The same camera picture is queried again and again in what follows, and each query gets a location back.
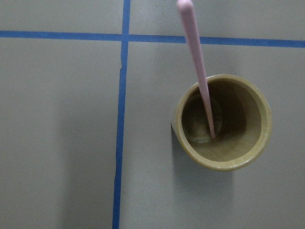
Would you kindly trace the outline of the tan bamboo cup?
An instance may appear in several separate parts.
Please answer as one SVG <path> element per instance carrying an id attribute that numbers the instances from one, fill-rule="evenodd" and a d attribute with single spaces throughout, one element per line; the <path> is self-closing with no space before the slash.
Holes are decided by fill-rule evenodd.
<path id="1" fill-rule="evenodd" d="M 208 77 L 215 138 L 211 138 L 198 84 L 179 99 L 171 122 L 183 151 L 196 163 L 232 171 L 256 160 L 272 131 L 272 112 L 250 81 L 228 74 Z"/>

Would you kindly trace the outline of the long blue tape strip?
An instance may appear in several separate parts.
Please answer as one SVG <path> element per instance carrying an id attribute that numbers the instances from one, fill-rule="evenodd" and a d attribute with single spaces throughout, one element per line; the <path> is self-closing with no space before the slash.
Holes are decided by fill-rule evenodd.
<path id="1" fill-rule="evenodd" d="M 108 33 L 78 33 L 49 31 L 1 31 L 2 38 L 54 39 L 54 40 L 89 40 L 116 42 L 155 42 L 155 43 L 186 43 L 183 36 L 169 35 L 138 35 L 138 34 L 108 34 Z M 200 37 L 201 44 L 236 45 L 258 47 L 304 48 L 305 42 L 299 40 L 251 39 Z"/>

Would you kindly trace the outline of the pink chopstick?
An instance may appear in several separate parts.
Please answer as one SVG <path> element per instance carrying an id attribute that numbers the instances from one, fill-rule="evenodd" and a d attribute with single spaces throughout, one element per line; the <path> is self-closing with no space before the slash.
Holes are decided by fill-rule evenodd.
<path id="1" fill-rule="evenodd" d="M 209 95 L 209 88 L 203 61 L 200 36 L 198 32 L 197 20 L 195 16 L 194 4 L 191 0 L 177 1 L 177 8 L 181 16 L 185 39 L 188 44 L 195 70 L 198 78 L 198 87 L 203 100 L 206 117 L 211 133 L 211 138 L 215 138 L 214 120 Z"/>

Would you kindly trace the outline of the crossing blue tape strip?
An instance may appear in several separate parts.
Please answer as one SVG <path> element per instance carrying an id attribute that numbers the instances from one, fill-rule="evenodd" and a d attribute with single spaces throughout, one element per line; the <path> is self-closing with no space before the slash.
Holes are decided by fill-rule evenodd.
<path id="1" fill-rule="evenodd" d="M 112 228 L 120 227 L 120 209 L 121 209 L 121 188 L 122 188 L 122 160 L 124 143 L 124 121 L 125 121 L 125 103 L 126 103 L 126 82 L 128 67 L 128 49 L 129 49 L 129 28 L 130 28 L 130 10 L 131 1 L 123 2 L 122 12 L 122 34 L 121 34 L 121 64 L 119 77 L 118 94 L 118 115 L 117 115 L 117 133 L 116 133 L 116 169 L 113 189 L 113 210 L 112 210 Z"/>

